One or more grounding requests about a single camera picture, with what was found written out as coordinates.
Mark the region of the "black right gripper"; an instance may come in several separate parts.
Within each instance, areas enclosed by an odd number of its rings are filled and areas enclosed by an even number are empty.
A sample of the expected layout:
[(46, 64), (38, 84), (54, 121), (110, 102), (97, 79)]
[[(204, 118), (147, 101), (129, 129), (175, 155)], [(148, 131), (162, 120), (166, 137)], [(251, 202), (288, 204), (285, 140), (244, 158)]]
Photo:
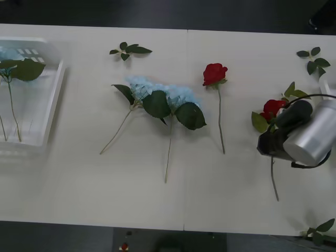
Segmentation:
[(258, 138), (257, 150), (261, 155), (278, 159), (288, 159), (289, 155), (284, 150), (283, 144), (288, 136), (282, 130), (261, 134)]

